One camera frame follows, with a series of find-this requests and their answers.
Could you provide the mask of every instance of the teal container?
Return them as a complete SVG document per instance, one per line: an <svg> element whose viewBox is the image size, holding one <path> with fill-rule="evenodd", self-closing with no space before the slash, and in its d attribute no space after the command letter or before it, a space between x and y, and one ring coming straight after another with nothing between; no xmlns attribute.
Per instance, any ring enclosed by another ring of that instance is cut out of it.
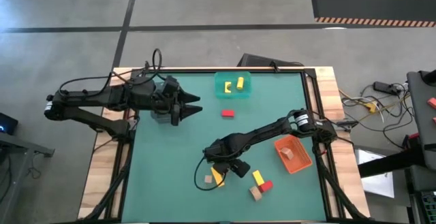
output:
<svg viewBox="0 0 436 224"><path fill-rule="evenodd" d="M242 90L236 88L238 78L244 78L244 86ZM225 82L231 82L229 90L231 93L224 92ZM251 74L247 71L236 72L217 72L215 73L215 94L220 99L239 99L248 98L251 94Z"/></svg>

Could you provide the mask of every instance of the gray floor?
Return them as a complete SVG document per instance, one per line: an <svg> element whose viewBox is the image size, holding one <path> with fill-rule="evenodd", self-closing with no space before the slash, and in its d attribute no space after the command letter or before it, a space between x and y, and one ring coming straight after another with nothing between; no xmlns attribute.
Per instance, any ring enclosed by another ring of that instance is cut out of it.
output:
<svg viewBox="0 0 436 224"><path fill-rule="evenodd" d="M121 26L127 2L0 0L0 27ZM131 25L255 23L313 23L311 2L137 0L131 20ZM165 66L235 66L248 52L305 65L333 66L339 86L358 95L375 80L404 82L408 71L434 69L435 33L434 29L129 33L121 66L142 66L154 48L161 48ZM20 121L18 137L56 148L52 159L35 160L43 175L26 181L15 223L76 218L95 133L79 123L48 121L42 114L45 98L71 78L107 74L118 38L118 33L0 33L0 112ZM71 89L98 89L101 85L87 82ZM356 117L365 115L363 108L347 111ZM374 128L383 126L378 116L365 122ZM399 142L406 133L414 132L413 123L389 136ZM380 133L361 127L355 128L352 139L358 145L396 150ZM402 178L400 173L396 179L395 200L367 196L377 220L407 221Z"/></svg>

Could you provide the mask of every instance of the small wooden block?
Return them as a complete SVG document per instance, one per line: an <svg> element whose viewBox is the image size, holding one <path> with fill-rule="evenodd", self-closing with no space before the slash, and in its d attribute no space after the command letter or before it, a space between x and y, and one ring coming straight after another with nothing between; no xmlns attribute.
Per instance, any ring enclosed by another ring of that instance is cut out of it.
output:
<svg viewBox="0 0 436 224"><path fill-rule="evenodd" d="M243 77L238 78L238 82L236 83L236 88L238 90L241 90L244 88L244 78Z"/></svg>
<svg viewBox="0 0 436 224"><path fill-rule="evenodd" d="M272 183L273 183L273 182L269 180L269 181L265 182L264 184L260 185L260 186L259 186L259 191L260 191L261 193L264 193L264 192L266 192L267 190L271 189L271 188L273 187L273 184L272 184Z"/></svg>
<svg viewBox="0 0 436 224"><path fill-rule="evenodd" d="M258 201L262 198L262 194L257 187L251 187L250 193L253 195L255 201Z"/></svg>
<svg viewBox="0 0 436 224"><path fill-rule="evenodd" d="M218 185L219 183L221 183L221 181L223 181L223 176L220 175L213 167L211 167L211 170L212 170L213 178L215 178L215 182Z"/></svg>
<svg viewBox="0 0 436 224"><path fill-rule="evenodd" d="M260 186L260 185L265 183L264 179L260 175L259 170L256 170L256 171L253 172L253 177L254 177L254 180L256 181L256 183L258 184L258 186Z"/></svg>
<svg viewBox="0 0 436 224"><path fill-rule="evenodd" d="M434 109L436 109L436 98L430 98L427 103Z"/></svg>
<svg viewBox="0 0 436 224"><path fill-rule="evenodd" d="M212 176L206 175L204 177L204 182L205 183L212 183Z"/></svg>
<svg viewBox="0 0 436 224"><path fill-rule="evenodd" d="M230 87L232 85L232 82L224 82L224 93L231 93Z"/></svg>
<svg viewBox="0 0 436 224"><path fill-rule="evenodd" d="M221 111L221 116L233 118L234 117L234 111L233 110L222 110Z"/></svg>
<svg viewBox="0 0 436 224"><path fill-rule="evenodd" d="M294 157L294 153L292 153L291 149L289 148L280 149L280 153L283 153L289 160L291 160Z"/></svg>

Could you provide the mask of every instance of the green table surface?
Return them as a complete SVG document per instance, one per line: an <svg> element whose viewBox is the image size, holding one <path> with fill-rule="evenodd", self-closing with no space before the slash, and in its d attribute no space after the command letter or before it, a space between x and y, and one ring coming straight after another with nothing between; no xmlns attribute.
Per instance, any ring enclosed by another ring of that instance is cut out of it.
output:
<svg viewBox="0 0 436 224"><path fill-rule="evenodd" d="M229 133L248 132L276 121L292 109L306 108L300 74L251 74L248 99L217 99L214 73L173 74L183 89L201 97L193 104L203 111L181 121L178 127L159 124L150 112L140 113L122 221L325 221L312 139L301 139L313 165L289 174L274 147L281 137L256 144L240 159L250 164L244 178L230 172L225 186L200 191L193 173L202 149ZM222 118L221 110L235 111ZM274 187L255 202L249 188L256 185L252 172L259 170ZM202 187L211 164L205 161L197 175Z"/></svg>

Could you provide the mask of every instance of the orange bin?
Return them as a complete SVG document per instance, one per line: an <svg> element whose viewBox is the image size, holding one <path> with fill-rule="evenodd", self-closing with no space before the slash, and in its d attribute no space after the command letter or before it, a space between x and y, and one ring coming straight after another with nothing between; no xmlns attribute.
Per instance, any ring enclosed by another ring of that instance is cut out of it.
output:
<svg viewBox="0 0 436 224"><path fill-rule="evenodd" d="M274 143L274 146L281 161L290 174L298 172L312 165L312 159L307 154L305 147L295 136L288 135L284 138L281 138ZM288 159L285 155L280 153L280 150L285 147L291 149L292 153L294 154L292 159Z"/></svg>

